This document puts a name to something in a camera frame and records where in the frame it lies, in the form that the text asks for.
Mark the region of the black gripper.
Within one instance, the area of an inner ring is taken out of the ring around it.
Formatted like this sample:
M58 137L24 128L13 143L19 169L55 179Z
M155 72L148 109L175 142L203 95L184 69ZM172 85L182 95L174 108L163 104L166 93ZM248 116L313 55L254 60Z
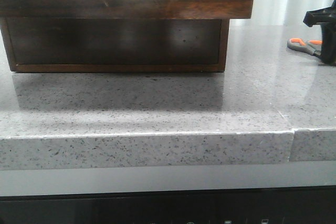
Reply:
M328 65L335 64L335 0L330 7L307 11L303 23L308 27L321 25L321 60Z

